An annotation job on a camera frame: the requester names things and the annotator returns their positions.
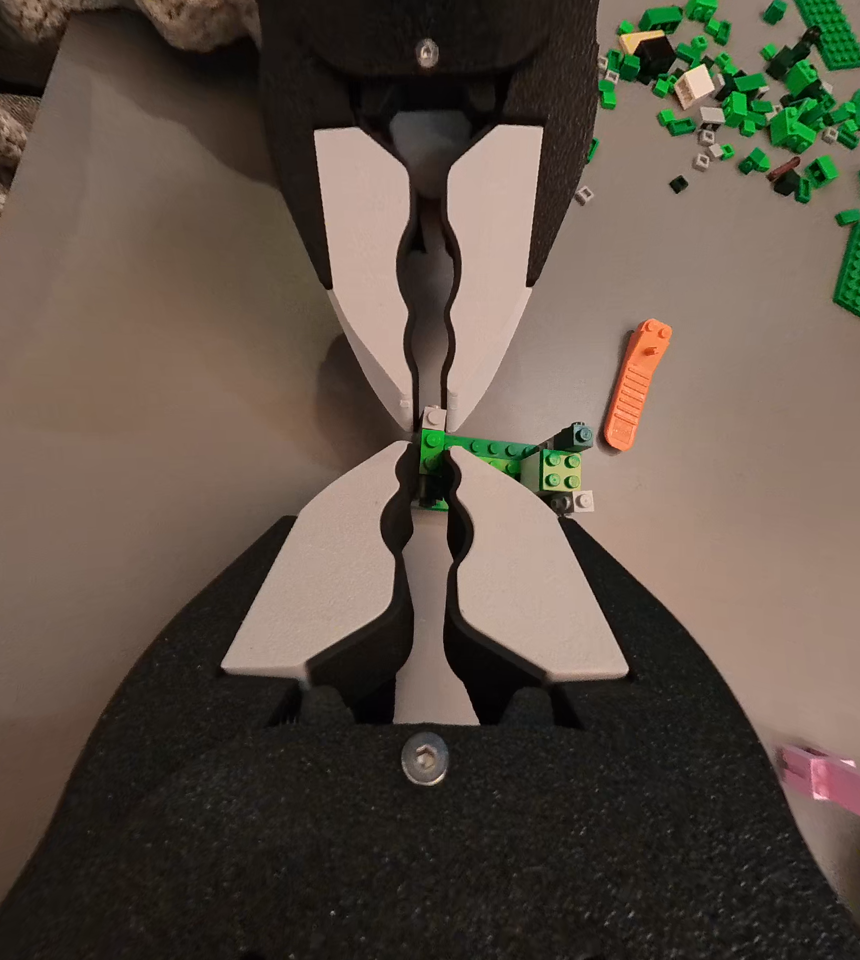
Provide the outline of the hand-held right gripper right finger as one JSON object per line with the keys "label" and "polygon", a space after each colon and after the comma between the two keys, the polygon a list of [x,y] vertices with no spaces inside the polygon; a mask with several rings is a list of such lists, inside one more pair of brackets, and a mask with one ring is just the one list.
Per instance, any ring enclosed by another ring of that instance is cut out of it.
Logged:
{"label": "hand-held right gripper right finger", "polygon": [[457,627],[538,681],[625,678],[627,660],[556,513],[464,448],[445,462]]}

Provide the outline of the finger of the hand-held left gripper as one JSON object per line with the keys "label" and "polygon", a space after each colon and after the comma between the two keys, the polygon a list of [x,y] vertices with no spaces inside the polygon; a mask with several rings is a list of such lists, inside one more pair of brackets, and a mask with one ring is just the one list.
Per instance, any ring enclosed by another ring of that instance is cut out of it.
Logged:
{"label": "finger of the hand-held left gripper", "polygon": [[447,426],[462,426],[488,389],[531,295],[542,139],[541,126],[498,125],[449,170],[445,222],[456,241],[459,278],[449,306]]}
{"label": "finger of the hand-held left gripper", "polygon": [[412,225],[406,166],[358,127],[315,131],[331,271],[329,297],[371,388],[404,431],[415,388],[405,350],[409,308],[398,259]]}

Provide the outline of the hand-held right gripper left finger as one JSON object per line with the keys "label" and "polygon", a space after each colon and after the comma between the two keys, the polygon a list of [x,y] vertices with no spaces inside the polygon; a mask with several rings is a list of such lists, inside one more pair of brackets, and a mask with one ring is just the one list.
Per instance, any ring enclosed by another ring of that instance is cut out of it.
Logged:
{"label": "hand-held right gripper left finger", "polygon": [[415,451],[385,447],[296,516],[221,668],[304,687],[380,687],[412,649],[402,551]]}

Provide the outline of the green grey lego build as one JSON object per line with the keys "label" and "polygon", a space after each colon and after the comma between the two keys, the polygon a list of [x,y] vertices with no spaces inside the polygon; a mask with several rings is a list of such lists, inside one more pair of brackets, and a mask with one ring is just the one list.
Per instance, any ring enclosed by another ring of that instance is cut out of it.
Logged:
{"label": "green grey lego build", "polygon": [[592,429],[581,421],[538,444],[461,436],[445,430],[446,411],[427,406],[421,415],[419,484],[416,504],[424,510],[448,510],[442,455],[462,449],[536,494],[562,517],[595,510],[594,495],[582,483],[582,456],[593,445]]}

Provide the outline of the pile of green lego bricks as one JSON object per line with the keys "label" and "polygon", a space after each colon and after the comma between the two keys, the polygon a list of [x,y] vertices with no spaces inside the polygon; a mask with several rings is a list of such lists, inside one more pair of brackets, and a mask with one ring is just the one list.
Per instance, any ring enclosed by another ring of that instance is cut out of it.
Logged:
{"label": "pile of green lego bricks", "polygon": [[[804,30],[792,43],[769,42],[758,53],[759,66],[742,67],[729,48],[733,20],[721,10],[721,2],[668,2],[649,6],[637,21],[624,19],[615,30],[614,44],[598,57],[598,91],[601,107],[614,111],[620,94],[639,85],[659,99],[656,122],[671,138],[690,139],[695,148],[692,169],[704,172],[714,163],[734,160],[742,150],[735,138],[747,138],[739,158],[741,175],[767,174],[792,157],[800,166],[786,174],[772,190],[805,204],[813,192],[839,175],[829,153],[811,161],[804,155],[819,143],[837,144],[847,150],[860,146],[860,87],[850,96],[837,97],[817,47],[820,28],[808,28],[795,2],[764,2],[759,21],[776,27],[796,9]],[[637,78],[640,62],[624,55],[618,36],[663,30],[676,48],[672,70],[654,81]],[[674,94],[676,79],[704,64],[715,92],[683,110]]]}

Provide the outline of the person's left forearm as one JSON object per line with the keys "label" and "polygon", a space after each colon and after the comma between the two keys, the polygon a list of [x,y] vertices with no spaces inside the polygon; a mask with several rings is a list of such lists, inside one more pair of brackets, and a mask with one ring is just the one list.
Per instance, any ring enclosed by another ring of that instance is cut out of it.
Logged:
{"label": "person's left forearm", "polygon": [[261,50],[256,1],[125,1],[127,9],[148,18],[173,48],[212,52],[249,39]]}

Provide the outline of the black lego tile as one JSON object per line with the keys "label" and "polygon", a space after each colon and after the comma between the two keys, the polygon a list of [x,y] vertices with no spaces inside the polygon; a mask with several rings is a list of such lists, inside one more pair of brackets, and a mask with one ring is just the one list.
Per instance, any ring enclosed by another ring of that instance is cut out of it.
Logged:
{"label": "black lego tile", "polygon": [[676,48],[670,39],[662,34],[648,36],[641,40],[634,51],[640,67],[637,78],[648,84],[661,74],[672,70],[676,63]]}

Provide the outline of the white lego brick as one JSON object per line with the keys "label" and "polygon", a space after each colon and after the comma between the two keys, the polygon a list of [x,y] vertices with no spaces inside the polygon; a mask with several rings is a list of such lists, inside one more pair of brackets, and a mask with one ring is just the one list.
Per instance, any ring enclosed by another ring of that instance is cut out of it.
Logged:
{"label": "white lego brick", "polygon": [[674,94],[680,107],[687,111],[715,92],[714,80],[703,63],[684,72],[676,79]]}

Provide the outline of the pink lego pig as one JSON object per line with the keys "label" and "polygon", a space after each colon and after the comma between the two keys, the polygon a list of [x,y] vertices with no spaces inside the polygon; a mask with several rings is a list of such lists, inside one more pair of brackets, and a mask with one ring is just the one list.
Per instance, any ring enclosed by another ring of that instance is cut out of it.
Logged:
{"label": "pink lego pig", "polygon": [[860,768],[855,761],[799,746],[780,747],[777,754],[784,786],[860,817]]}

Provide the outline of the orange brick separator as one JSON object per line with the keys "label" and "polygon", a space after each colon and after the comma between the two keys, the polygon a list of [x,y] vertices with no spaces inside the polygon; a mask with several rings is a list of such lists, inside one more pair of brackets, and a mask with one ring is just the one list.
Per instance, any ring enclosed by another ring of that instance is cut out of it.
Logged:
{"label": "orange brick separator", "polygon": [[612,449],[628,451],[634,445],[653,375],[672,336],[673,329],[656,318],[631,333],[604,422],[604,439]]}

